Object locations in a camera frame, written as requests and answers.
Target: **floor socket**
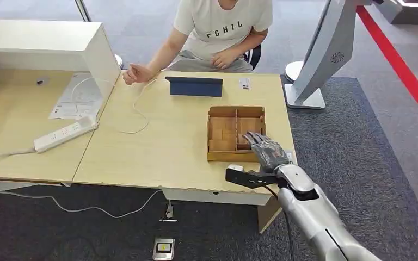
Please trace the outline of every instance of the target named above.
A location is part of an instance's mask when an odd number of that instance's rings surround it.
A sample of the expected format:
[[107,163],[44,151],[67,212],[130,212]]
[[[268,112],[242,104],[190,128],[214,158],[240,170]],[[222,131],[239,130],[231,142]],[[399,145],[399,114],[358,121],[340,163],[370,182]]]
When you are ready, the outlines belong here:
[[174,259],[173,238],[157,238],[153,246],[153,260],[172,260]]
[[165,218],[160,219],[161,222],[177,222],[174,217],[174,206],[172,206],[172,203],[169,201],[166,209]]

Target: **blue tablet cover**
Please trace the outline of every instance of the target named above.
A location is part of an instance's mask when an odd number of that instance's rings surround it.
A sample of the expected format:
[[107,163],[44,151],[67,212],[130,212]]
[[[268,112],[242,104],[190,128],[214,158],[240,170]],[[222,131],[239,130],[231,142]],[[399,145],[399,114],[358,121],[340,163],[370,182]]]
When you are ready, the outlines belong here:
[[223,79],[166,77],[171,95],[222,97]]

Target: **wooden compartment box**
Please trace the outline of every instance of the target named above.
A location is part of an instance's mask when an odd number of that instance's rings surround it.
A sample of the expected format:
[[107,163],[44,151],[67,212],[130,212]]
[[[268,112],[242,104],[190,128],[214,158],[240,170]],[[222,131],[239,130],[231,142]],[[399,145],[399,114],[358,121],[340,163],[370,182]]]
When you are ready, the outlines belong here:
[[265,135],[263,107],[215,106],[207,119],[207,161],[258,162],[246,132]]

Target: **wooden table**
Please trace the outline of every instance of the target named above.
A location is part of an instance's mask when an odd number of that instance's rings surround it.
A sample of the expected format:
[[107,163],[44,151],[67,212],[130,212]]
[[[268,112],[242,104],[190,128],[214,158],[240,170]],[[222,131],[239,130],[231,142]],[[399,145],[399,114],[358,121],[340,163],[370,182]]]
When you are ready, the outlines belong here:
[[[48,116],[73,72],[0,70],[0,153],[31,148],[33,140],[71,124]],[[37,85],[40,78],[48,79]],[[43,154],[0,158],[0,180],[71,182],[92,133]]]
[[[223,96],[172,96],[169,83],[157,80],[146,88],[136,105],[150,120],[149,126],[138,134],[123,134],[119,131],[136,131],[145,124],[132,109],[144,85],[128,87],[120,78],[73,182],[162,188],[166,198],[172,200],[266,203],[258,211],[262,233],[280,213],[279,205],[265,188],[251,190],[225,181],[228,163],[207,162],[207,112],[214,105],[262,106],[267,135],[294,153],[279,76],[163,72],[158,78],[164,76],[223,78]],[[250,78],[251,90],[240,87],[240,78]],[[254,163],[238,165],[245,170],[259,169]]]

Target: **white cable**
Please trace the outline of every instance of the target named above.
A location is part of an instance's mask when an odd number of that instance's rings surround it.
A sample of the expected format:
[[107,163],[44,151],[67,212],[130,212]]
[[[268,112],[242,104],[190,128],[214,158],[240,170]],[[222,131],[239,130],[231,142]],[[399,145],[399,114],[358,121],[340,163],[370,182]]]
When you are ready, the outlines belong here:
[[120,219],[123,218],[125,216],[128,216],[130,214],[134,214],[139,212],[140,210],[142,210],[147,204],[148,202],[153,198],[153,196],[155,196],[158,192],[162,191],[161,189],[156,190],[153,194],[151,194],[151,196],[148,198],[147,201],[145,201],[145,203],[137,210],[134,210],[132,212],[126,213],[124,215],[120,215],[120,216],[114,216],[110,213],[108,213],[106,210],[104,210],[103,208],[99,208],[99,207],[88,207],[88,208],[83,208],[83,209],[66,209],[64,207],[62,207],[60,205],[60,203],[58,203],[58,201],[53,197],[53,196],[27,196],[27,195],[21,195],[21,194],[17,194],[17,193],[13,193],[13,192],[7,192],[7,191],[0,191],[0,194],[4,194],[4,195],[12,195],[12,196],[17,196],[17,197],[25,197],[25,198],[50,198],[53,200],[53,202],[55,202],[55,204],[61,209],[64,210],[66,212],[82,212],[82,211],[86,211],[89,209],[98,209],[101,210],[102,212],[104,212],[105,214],[109,215],[110,217],[114,218],[114,219]]
[[72,101],[76,101],[75,99],[73,99],[73,95],[75,94],[75,90],[76,88],[78,88],[78,86],[80,86],[82,83],[84,83],[86,80],[90,80],[90,79],[97,79],[100,80],[102,82],[106,82],[106,83],[111,83],[114,87],[116,87],[116,84],[114,84],[113,82],[110,82],[109,80],[104,80],[104,79],[100,79],[100,78],[95,78],[95,77],[87,77],[86,79],[83,79],[82,81],[80,81],[78,84],[75,85],[75,87],[73,88],[73,90],[71,91],[71,100]]
[[145,89],[148,87],[148,86],[150,86],[152,83],[154,83],[155,81],[157,81],[157,80],[166,80],[166,79],[154,79],[154,80],[152,80],[151,82],[149,82],[149,83],[147,83],[144,87],[143,87],[143,89],[141,90],[141,92],[140,92],[140,94],[139,94],[139,96],[137,97],[137,99],[134,101],[134,104],[133,104],[133,106],[132,106],[132,109],[134,110],[134,111],[136,111],[136,112],[138,112],[138,114],[140,114],[144,119],[145,119],[145,121],[146,121],[146,123],[145,123],[145,125],[142,127],[142,128],[140,128],[140,129],[138,129],[138,130],[136,130],[136,131],[133,131],[133,132],[128,132],[128,131],[121,131],[121,130],[119,130],[118,132],[120,132],[120,133],[125,133],[125,134],[137,134],[137,133],[139,133],[139,132],[141,132],[141,131],[143,131],[145,128],[147,128],[148,127],[148,124],[150,124],[150,120],[140,111],[140,110],[138,110],[137,108],[136,108],[136,104],[137,104],[137,102],[138,102],[138,100],[141,98],[141,96],[142,96],[142,94],[144,93],[144,91],[145,91]]
[[[110,81],[108,81],[108,80],[104,80],[104,79],[100,79],[100,78],[95,78],[95,77],[88,77],[88,78],[86,78],[86,79],[83,79],[82,81],[80,81],[78,84],[76,84],[76,86],[73,88],[73,90],[71,91],[71,100],[72,101],[74,101],[75,99],[73,99],[73,96],[74,96],[74,94],[75,94],[75,90],[76,90],[76,88],[78,88],[78,86],[80,86],[82,83],[84,83],[86,80],[89,80],[89,79],[97,79],[97,80],[101,80],[101,81],[103,81],[103,82],[107,82],[107,83],[111,83],[111,84],[113,84],[113,86],[116,88],[116,85],[114,84],[114,83],[112,83],[112,82],[110,82]],[[141,132],[141,131],[143,131],[144,129],[146,129],[147,127],[148,127],[148,125],[150,124],[150,120],[140,111],[140,110],[138,110],[137,108],[136,108],[136,104],[137,104],[137,102],[139,101],[139,99],[141,98],[141,96],[142,96],[142,94],[144,93],[144,91],[145,91],[145,89],[149,86],[149,85],[151,85],[152,83],[154,83],[155,81],[157,81],[157,80],[166,80],[166,79],[154,79],[154,80],[152,80],[151,82],[149,82],[149,83],[147,83],[144,87],[143,87],[143,89],[141,90],[141,92],[140,92],[140,94],[139,94],[139,96],[137,97],[137,99],[134,101],[134,104],[133,104],[133,106],[132,106],[132,109],[134,110],[134,111],[136,111],[138,114],[140,114],[140,116],[142,116],[143,117],[143,119],[145,119],[145,121],[146,121],[146,123],[145,123],[145,125],[143,125],[143,127],[142,128],[140,128],[140,129],[138,129],[138,130],[135,130],[135,131],[132,131],[132,132],[130,132],[130,131],[121,131],[121,130],[119,130],[118,132],[120,132],[120,133],[125,133],[125,134],[137,134],[137,133],[139,133],[139,132]]]
[[12,156],[12,155],[21,155],[21,154],[30,154],[30,153],[36,153],[36,150],[34,148],[28,148],[25,150],[19,150],[19,151],[14,151],[14,152],[6,152],[6,153],[1,153],[0,157],[8,157],[8,156]]

